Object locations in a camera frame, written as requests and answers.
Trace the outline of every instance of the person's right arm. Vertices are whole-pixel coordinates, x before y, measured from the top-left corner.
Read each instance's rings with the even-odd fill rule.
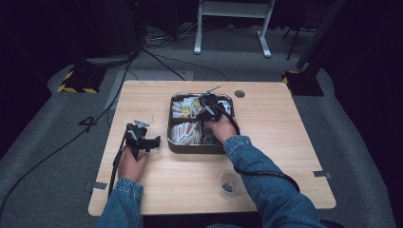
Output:
[[[231,162],[244,172],[281,170],[252,145],[238,136],[224,116],[217,123],[206,123],[223,142]],[[245,188],[263,219],[263,227],[321,227],[317,209],[289,181],[272,176],[243,176]]]

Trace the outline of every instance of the person's left hand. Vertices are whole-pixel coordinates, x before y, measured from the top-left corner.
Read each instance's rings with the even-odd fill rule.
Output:
[[[130,147],[126,147],[118,164],[118,178],[138,181],[142,176],[148,154],[145,153],[136,161]]]

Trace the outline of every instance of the hand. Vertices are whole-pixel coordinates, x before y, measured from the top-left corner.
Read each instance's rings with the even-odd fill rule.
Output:
[[[145,163],[147,162],[147,153],[136,161],[131,153],[130,147],[126,147],[118,164],[118,178],[138,181],[142,176]]]
[[[205,122],[205,125],[213,130],[216,138],[222,143],[224,143],[230,137],[237,135],[237,131],[225,115],[221,115],[221,118],[218,122],[209,121]]]

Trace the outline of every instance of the carpeted floor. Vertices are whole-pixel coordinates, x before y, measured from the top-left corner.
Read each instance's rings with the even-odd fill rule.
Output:
[[[209,30],[203,35],[201,55],[193,54],[194,36],[148,51],[176,59],[160,57],[171,68],[184,72],[189,80],[225,81],[226,77],[229,81],[280,82],[283,71],[296,69],[297,57],[312,35],[301,33],[292,58],[286,61],[292,35],[282,40],[285,30],[269,29],[267,40],[273,56],[264,58],[257,29]],[[93,117],[97,124],[34,168],[17,185],[7,200],[1,227],[96,224],[97,218],[87,211],[91,192],[86,186],[96,179],[114,109],[98,117],[117,92],[116,82],[122,79],[125,66],[107,70],[98,94],[57,92],[70,67],[49,80],[51,98],[0,161],[0,199],[37,162],[82,132],[85,126],[79,122]],[[170,72],[163,76],[168,70],[145,52],[134,60],[130,71],[140,80],[175,80]],[[150,74],[158,77],[144,78]],[[317,79],[324,97],[295,96],[294,101],[323,170],[331,175],[328,181],[337,206],[319,210],[320,218],[345,227],[395,227],[386,187],[365,143],[334,97],[332,80],[324,70]]]

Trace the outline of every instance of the light wood table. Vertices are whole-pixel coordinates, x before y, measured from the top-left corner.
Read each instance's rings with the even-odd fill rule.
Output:
[[[97,182],[109,184],[112,162],[119,149],[125,126],[138,120],[147,124],[146,137],[162,137],[151,150],[140,183],[144,187],[142,215],[256,211],[247,194],[231,200],[219,195],[219,176],[233,169],[226,155],[176,154],[169,150],[167,126],[170,99],[176,93],[203,93],[221,84],[215,94],[226,94],[234,103],[240,133],[291,176],[302,194],[316,208],[333,208],[336,201],[325,177],[315,177],[322,168],[298,115],[287,86],[283,83],[249,82],[125,82],[106,142]],[[236,90],[245,93],[237,98]],[[106,190],[94,190],[88,211],[100,216],[107,201]]]

